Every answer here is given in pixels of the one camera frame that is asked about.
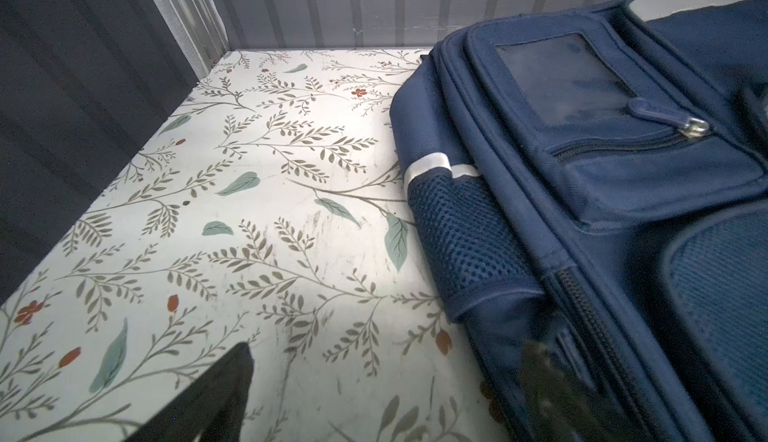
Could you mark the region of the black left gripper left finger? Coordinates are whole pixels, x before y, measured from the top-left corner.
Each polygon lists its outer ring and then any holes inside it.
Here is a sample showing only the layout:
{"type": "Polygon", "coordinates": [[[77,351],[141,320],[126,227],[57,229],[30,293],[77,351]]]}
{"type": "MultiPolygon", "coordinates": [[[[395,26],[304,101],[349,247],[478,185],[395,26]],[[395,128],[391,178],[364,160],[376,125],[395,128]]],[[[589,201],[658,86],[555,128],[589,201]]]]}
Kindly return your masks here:
{"type": "Polygon", "coordinates": [[[128,439],[238,441],[253,371],[249,346],[234,345],[128,439]]]}

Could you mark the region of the navy blue student backpack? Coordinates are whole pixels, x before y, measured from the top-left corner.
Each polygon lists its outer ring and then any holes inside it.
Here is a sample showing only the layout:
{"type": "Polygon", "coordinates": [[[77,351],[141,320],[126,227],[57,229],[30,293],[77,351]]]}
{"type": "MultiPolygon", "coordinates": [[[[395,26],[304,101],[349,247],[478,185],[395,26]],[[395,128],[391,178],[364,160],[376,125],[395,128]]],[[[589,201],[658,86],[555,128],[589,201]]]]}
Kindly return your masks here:
{"type": "Polygon", "coordinates": [[[438,42],[390,111],[448,320],[517,441],[527,341],[634,441],[767,437],[767,0],[616,0],[438,42]]]}

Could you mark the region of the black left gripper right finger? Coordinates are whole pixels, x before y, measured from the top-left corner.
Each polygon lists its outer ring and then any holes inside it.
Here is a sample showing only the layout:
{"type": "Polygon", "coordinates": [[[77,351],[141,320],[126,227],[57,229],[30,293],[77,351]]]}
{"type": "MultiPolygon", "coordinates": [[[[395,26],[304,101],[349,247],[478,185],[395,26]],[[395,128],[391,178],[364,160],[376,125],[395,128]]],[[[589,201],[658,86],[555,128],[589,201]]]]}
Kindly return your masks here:
{"type": "Polygon", "coordinates": [[[551,357],[527,341],[520,382],[537,441],[634,441],[636,426],[551,357]]]}

